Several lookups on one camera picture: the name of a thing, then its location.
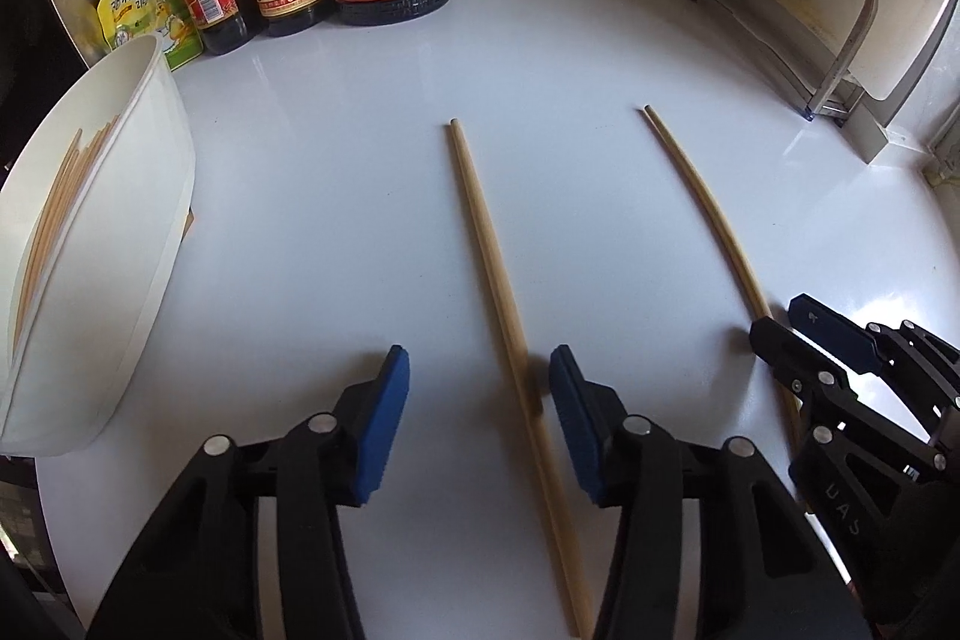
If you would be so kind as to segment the white plastic chopstick container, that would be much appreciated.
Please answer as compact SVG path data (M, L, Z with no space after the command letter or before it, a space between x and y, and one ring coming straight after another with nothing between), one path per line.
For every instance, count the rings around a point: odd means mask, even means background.
M195 149L155 34L83 74L2 187L2 450L86 447L121 403L189 224Z

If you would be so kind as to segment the yellow green seasoning pouch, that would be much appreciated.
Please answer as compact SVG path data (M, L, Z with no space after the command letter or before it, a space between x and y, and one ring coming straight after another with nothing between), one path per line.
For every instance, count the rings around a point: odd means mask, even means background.
M96 13L109 50L140 35L156 34L171 70L205 50L184 0L98 0Z

